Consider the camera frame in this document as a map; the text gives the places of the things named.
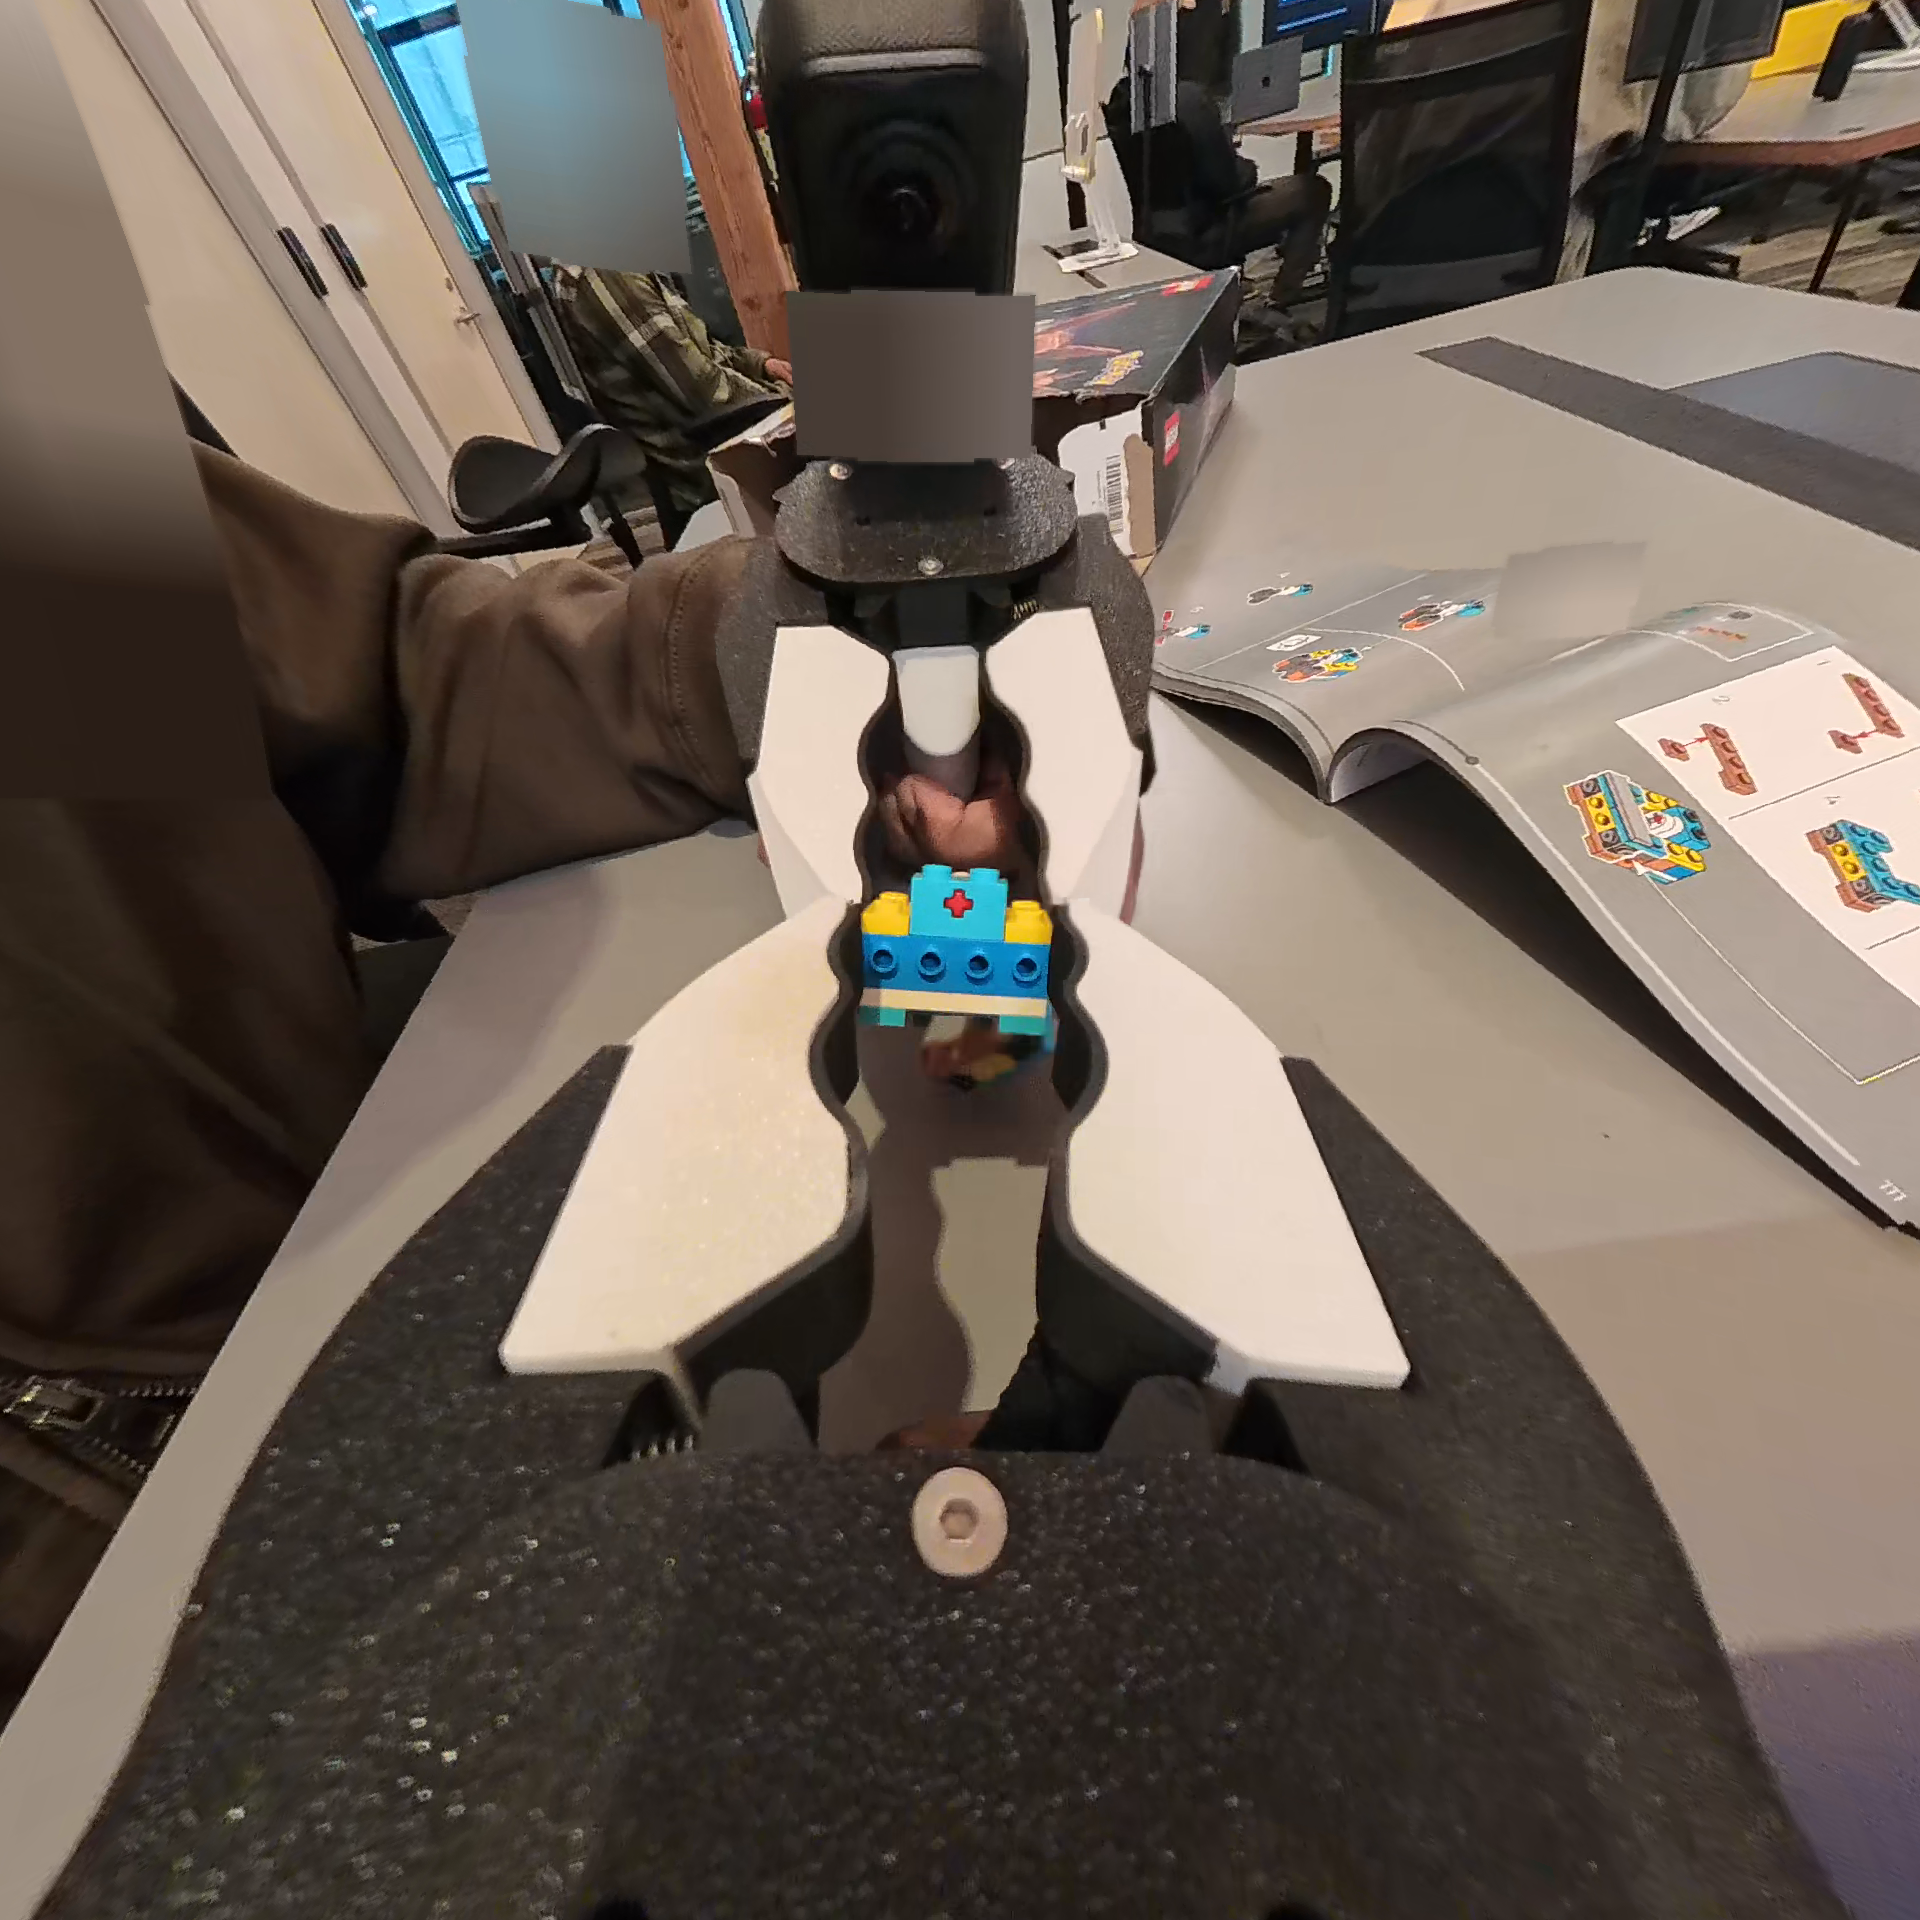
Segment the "white cabinet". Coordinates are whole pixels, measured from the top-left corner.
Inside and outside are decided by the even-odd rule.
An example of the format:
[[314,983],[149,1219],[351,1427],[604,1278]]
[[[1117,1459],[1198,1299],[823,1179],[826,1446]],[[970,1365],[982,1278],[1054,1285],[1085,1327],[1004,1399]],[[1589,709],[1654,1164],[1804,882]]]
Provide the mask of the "white cabinet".
[[348,2],[95,2],[92,14],[438,534],[455,454],[553,446],[485,275]]

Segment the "dark toy brick set box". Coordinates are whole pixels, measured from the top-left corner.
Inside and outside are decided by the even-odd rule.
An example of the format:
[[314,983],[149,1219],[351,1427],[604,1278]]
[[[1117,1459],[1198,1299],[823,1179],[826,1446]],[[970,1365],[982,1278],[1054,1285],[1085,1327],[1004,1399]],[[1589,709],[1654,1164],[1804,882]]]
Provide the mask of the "dark toy brick set box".
[[1189,272],[1041,309],[1036,446],[1145,570],[1234,398],[1242,275]]

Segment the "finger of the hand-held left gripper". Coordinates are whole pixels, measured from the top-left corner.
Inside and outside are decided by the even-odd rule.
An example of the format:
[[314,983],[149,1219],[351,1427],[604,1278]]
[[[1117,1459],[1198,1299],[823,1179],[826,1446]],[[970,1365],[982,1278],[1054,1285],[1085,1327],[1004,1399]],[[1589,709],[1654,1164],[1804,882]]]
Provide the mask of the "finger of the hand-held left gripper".
[[1145,754],[1123,717],[1093,613],[1036,613],[998,637],[982,666],[1018,741],[1018,792],[1041,836],[1042,895],[1126,918]]
[[829,626],[782,626],[749,773],[759,843],[785,918],[861,899],[874,792],[861,764],[891,687],[887,656]]

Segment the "person's left forearm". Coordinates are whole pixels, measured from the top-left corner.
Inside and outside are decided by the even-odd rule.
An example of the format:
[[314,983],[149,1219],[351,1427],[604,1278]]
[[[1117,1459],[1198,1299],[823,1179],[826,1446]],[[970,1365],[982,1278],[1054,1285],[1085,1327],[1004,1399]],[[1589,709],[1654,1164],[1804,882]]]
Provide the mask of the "person's left forearm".
[[754,544],[612,576],[508,574],[409,518],[340,512],[193,446],[267,747],[270,796],[211,806],[206,871],[306,899],[468,895],[747,821],[717,637]]

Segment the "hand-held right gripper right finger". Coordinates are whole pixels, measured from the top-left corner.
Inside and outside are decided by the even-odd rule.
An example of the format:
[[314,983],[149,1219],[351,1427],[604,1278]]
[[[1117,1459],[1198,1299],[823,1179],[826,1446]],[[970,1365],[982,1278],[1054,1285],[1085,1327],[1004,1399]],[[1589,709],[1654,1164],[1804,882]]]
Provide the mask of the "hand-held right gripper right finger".
[[1091,901],[1062,936],[1049,1350],[1106,1395],[1153,1375],[1402,1390],[1402,1336],[1275,1043]]

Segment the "person's left hand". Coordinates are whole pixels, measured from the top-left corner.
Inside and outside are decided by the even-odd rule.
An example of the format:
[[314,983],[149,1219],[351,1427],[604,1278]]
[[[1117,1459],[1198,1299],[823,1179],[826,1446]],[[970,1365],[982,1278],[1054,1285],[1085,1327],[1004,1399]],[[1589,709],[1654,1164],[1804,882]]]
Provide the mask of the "person's left hand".
[[980,764],[970,800],[932,775],[890,776],[878,818],[895,863],[911,872],[924,867],[991,868],[1010,895],[1041,899],[1041,830],[1029,823],[1018,782],[1001,760]]

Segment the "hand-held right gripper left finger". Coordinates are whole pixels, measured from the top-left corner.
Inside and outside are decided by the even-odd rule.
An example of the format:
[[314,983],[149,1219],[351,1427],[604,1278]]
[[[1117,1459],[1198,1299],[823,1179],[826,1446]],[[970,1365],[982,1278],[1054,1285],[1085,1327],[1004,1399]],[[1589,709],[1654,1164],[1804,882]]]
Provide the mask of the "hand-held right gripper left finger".
[[846,1099],[814,1043],[847,903],[820,899],[694,975],[627,1062],[499,1342],[510,1374],[691,1374],[725,1320],[847,1223]]

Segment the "person's brown jacket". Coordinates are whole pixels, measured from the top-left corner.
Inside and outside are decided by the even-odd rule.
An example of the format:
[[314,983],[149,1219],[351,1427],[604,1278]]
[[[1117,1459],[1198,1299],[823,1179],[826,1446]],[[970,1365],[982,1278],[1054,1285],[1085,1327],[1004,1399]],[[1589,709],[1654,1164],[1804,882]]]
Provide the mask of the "person's brown jacket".
[[446,947],[267,800],[5,802],[6,1717]]

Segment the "wooden pillar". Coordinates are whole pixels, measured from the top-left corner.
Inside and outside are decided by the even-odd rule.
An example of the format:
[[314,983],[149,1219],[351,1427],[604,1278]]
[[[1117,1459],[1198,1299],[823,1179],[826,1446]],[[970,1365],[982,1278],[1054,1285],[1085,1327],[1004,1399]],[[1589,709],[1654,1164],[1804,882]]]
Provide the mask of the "wooden pillar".
[[639,11],[663,42],[682,140],[737,317],[751,347],[787,360],[785,307],[796,275],[741,103],[723,10],[643,2]]

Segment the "white stand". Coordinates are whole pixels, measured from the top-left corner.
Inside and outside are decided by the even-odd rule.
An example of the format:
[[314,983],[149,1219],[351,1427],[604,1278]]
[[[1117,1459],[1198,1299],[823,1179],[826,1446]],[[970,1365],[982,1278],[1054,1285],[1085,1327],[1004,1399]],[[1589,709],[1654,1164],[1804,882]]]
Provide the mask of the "white stand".
[[1081,278],[1137,256],[1131,194],[1106,135],[1101,42],[1101,10],[1075,4],[1062,36],[1062,180],[1079,190],[1083,218],[1062,243],[1044,244],[1044,252],[1061,275]]

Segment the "grey desk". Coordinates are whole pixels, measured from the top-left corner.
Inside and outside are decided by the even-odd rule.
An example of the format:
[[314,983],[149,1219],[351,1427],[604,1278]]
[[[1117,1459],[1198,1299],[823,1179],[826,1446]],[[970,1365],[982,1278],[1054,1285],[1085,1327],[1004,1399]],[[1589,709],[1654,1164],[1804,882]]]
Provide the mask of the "grey desk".
[[[1521,544],[1651,507],[1647,582],[1703,477],[1499,390],[1468,335],[1654,387],[1811,352],[1915,368],[1915,316],[1685,275],[1585,278],[1402,339],[1250,368],[1178,536],[1257,525]],[[1318,451],[1323,487],[1297,487]],[[1764,1133],[1495,818],[1435,773],[1337,814],[1275,732],[1156,709],[1142,931],[1323,1066],[1501,1256],[1639,1450],[1694,1556],[1793,1811],[1854,1916],[1915,1916],[1915,1239]],[[145,1515],[5,1732],[5,1916],[35,1916],[153,1698],[222,1500],[322,1336],[606,1043],[763,932],[751,846],[707,835],[481,895],[215,1366]]]

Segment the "brown cardboard box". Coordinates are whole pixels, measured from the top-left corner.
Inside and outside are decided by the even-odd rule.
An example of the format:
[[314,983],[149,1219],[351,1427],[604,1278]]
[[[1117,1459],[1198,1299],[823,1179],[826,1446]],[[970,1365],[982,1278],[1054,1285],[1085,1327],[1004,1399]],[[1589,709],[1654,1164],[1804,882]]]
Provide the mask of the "brown cardboard box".
[[770,536],[785,490],[801,476],[803,456],[793,402],[746,423],[707,454],[715,499],[726,525],[741,536]]

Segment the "black saddle chair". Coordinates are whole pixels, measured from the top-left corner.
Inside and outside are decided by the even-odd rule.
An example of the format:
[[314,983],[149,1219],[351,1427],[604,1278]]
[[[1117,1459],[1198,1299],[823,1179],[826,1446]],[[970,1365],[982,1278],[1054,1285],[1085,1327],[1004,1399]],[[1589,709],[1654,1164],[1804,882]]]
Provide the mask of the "black saddle chair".
[[558,554],[596,539],[587,515],[596,510],[615,554],[638,570],[639,542],[618,502],[633,477],[644,477],[643,447],[607,423],[583,426],[558,451],[468,438],[447,468],[457,534],[438,539],[438,550],[461,559]]

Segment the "blue yellow brick model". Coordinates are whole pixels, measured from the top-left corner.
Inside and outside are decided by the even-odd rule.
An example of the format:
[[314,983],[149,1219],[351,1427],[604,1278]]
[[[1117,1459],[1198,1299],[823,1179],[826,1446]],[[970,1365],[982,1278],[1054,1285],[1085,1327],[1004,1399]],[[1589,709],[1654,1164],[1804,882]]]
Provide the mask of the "blue yellow brick model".
[[859,911],[861,992],[874,1005],[964,1010],[1049,995],[1052,918],[995,868],[925,863]]

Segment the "grey instruction booklet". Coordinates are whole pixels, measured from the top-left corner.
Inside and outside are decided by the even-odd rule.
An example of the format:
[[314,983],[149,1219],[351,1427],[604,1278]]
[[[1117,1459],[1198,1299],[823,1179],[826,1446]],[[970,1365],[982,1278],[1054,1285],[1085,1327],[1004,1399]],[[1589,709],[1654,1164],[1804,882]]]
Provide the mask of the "grey instruction booklet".
[[1741,597],[1551,637],[1521,564],[1230,563],[1156,589],[1156,685],[1316,796],[1462,782],[1643,988],[1887,1220],[1917,1199],[1915,644]]

